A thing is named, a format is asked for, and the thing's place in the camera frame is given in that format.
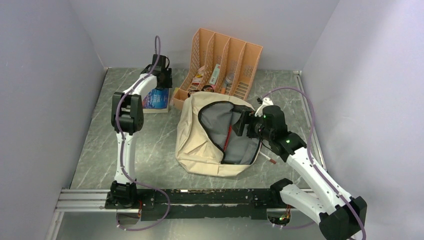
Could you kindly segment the blue cover book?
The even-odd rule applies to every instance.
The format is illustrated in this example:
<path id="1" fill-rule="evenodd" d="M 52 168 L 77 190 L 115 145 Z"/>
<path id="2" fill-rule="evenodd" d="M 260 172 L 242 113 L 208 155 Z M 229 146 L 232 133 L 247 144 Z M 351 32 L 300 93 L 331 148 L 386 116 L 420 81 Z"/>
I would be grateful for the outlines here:
<path id="1" fill-rule="evenodd" d="M 169 112 L 170 90 L 152 89 L 142 100 L 142 108 L 145 114 L 158 114 Z"/>

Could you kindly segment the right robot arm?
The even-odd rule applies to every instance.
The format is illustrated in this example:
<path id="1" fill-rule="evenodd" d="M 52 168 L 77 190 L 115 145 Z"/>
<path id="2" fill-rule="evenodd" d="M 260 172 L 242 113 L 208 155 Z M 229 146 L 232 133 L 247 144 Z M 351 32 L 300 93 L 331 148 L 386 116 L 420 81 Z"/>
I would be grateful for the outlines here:
<path id="1" fill-rule="evenodd" d="M 275 207 L 286 204 L 301 211 L 318 225 L 327 240 L 352 239 L 358 232 L 366 239 L 367 203 L 361 196 L 353 197 L 331 178 L 303 139 L 288 130 L 279 106 L 242 110 L 232 130 L 237 136 L 268 142 L 271 151 L 291 166 L 315 194 L 312 196 L 284 178 L 271 187 L 269 199 Z"/>

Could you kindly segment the red patterned book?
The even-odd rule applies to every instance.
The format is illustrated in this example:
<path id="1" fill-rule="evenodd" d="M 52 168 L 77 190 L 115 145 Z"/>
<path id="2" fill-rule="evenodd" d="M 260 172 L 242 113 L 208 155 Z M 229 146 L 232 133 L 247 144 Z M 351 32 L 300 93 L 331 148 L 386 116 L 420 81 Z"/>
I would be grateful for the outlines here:
<path id="1" fill-rule="evenodd" d="M 223 151 L 224 152 L 227 150 L 227 147 L 228 147 L 228 144 L 229 144 L 230 136 L 231 136 L 231 133 L 232 133 L 232 127 L 233 126 L 230 124 L 229 125 L 229 128 L 228 128 L 228 131 L 227 131 L 225 143 L 224 143 L 224 146 L 223 146 Z"/>

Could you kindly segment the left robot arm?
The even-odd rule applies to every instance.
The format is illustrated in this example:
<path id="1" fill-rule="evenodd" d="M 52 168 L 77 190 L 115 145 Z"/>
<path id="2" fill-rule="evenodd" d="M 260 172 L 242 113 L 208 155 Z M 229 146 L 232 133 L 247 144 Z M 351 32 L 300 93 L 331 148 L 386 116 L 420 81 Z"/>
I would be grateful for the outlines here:
<path id="1" fill-rule="evenodd" d="M 117 167 L 110 187 L 108 203 L 132 208 L 139 201 L 135 175 L 136 142 L 144 125 L 143 99 L 156 90 L 173 85 L 170 60 L 155 53 L 138 79 L 126 90 L 112 95 L 111 125 L 117 138 Z"/>

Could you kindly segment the beige canvas backpack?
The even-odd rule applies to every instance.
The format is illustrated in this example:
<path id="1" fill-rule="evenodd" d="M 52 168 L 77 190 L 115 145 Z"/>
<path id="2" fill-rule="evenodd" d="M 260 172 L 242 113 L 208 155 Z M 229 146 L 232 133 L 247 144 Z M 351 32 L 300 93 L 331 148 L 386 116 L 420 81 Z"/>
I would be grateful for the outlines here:
<path id="1" fill-rule="evenodd" d="M 241 111 L 253 111 L 247 101 L 221 93 L 196 91 L 183 102 L 177 125 L 175 158 L 192 174 L 235 177 L 255 163 L 262 147 L 256 138 L 237 136 L 228 129 Z"/>

